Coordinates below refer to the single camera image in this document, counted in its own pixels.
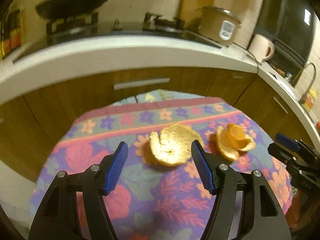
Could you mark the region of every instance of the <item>purple flower print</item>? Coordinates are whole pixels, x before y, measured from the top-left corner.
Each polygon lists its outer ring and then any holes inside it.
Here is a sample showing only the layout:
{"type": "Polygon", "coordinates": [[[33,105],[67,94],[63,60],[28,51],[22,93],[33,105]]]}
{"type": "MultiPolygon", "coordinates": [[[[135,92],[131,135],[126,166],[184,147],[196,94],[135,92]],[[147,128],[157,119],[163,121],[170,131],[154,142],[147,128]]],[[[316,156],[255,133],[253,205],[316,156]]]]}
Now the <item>purple flower print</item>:
{"type": "Polygon", "coordinates": [[[141,122],[148,122],[148,123],[153,123],[153,112],[149,111],[144,111],[143,113],[140,114],[140,121],[141,122]]]}
{"type": "Polygon", "coordinates": [[[70,138],[73,137],[73,133],[77,130],[76,126],[71,127],[71,129],[67,132],[66,136],[69,136],[70,138]]]}
{"type": "Polygon", "coordinates": [[[205,113],[213,114],[213,109],[211,106],[204,106],[203,110],[205,113]]]}
{"type": "Polygon", "coordinates": [[[176,109],[176,114],[178,116],[188,118],[188,110],[187,109],[183,109],[183,108],[179,107],[178,109],[176,109]]]}
{"type": "Polygon", "coordinates": [[[100,127],[101,127],[102,129],[108,128],[109,130],[111,130],[114,122],[115,122],[115,119],[114,119],[114,118],[112,118],[112,117],[110,117],[110,116],[107,116],[106,118],[104,118],[104,119],[101,120],[101,125],[100,125],[100,127]]]}

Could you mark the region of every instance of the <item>cutting board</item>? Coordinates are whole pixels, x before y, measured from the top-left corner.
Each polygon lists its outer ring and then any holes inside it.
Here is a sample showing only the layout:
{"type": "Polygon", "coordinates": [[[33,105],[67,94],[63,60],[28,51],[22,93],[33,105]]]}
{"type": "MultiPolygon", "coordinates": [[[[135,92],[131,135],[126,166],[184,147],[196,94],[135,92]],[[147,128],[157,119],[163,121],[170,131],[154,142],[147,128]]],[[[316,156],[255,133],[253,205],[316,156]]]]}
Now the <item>cutting board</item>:
{"type": "Polygon", "coordinates": [[[181,0],[178,17],[185,21],[185,28],[196,31],[201,21],[202,7],[213,4],[214,0],[181,0]]]}

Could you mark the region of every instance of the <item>faucet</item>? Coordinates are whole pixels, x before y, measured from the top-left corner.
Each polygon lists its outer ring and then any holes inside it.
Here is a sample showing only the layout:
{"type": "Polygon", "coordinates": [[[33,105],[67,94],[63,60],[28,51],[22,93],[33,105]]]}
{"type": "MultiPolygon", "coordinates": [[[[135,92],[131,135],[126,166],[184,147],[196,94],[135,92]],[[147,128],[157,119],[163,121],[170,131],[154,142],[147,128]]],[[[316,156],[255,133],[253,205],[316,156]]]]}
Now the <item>faucet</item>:
{"type": "Polygon", "coordinates": [[[299,100],[300,105],[302,105],[304,103],[304,97],[307,95],[309,89],[312,87],[312,85],[316,79],[316,74],[317,74],[316,66],[311,61],[307,61],[306,64],[304,65],[304,68],[306,69],[309,65],[312,65],[315,71],[314,71],[313,78],[312,78],[312,81],[311,81],[309,87],[307,88],[306,92],[304,92],[304,94],[301,96],[301,98],[299,100]]]}

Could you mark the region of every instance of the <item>kitchen counter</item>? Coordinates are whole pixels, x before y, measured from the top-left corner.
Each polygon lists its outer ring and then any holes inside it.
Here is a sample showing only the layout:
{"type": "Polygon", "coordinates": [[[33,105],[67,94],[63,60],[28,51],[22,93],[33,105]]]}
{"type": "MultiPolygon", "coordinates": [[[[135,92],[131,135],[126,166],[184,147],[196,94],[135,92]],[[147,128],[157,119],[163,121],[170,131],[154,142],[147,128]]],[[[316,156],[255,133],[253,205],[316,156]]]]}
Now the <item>kitchen counter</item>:
{"type": "Polygon", "coordinates": [[[317,150],[320,137],[303,111],[294,89],[279,84],[264,63],[259,69],[245,52],[232,45],[214,48],[167,37],[107,36],[70,41],[51,46],[14,63],[14,57],[0,63],[0,104],[29,91],[57,82],[96,73],[147,67],[218,67],[258,75],[288,104],[308,132],[317,150]]]}

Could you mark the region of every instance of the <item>purple tablecloth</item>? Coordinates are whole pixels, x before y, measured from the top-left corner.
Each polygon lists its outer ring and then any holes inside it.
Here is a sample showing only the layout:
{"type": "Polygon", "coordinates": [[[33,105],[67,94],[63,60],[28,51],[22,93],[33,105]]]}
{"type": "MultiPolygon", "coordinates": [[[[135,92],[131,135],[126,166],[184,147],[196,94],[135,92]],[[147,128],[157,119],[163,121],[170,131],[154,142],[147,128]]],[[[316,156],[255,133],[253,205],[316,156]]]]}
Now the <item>purple tablecloth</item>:
{"type": "MultiPolygon", "coordinates": [[[[148,144],[151,131],[159,132],[174,123],[191,126],[202,136],[205,150],[218,158],[221,156],[216,145],[207,136],[219,125],[241,125],[257,147],[228,164],[236,171],[262,171],[283,211],[287,211],[291,205],[289,175],[285,166],[268,154],[271,138],[254,121],[221,99],[197,98],[108,106],[83,115],[46,161],[30,200],[32,216],[58,171],[82,172],[113,153],[120,141],[125,141],[129,146],[128,160],[116,189],[104,197],[118,238],[199,239],[215,197],[203,188],[192,159],[176,168],[156,164],[148,144]]],[[[229,239],[236,236],[241,198],[239,193],[229,239]]],[[[78,209],[84,237],[89,238],[81,194],[78,209]]]]}

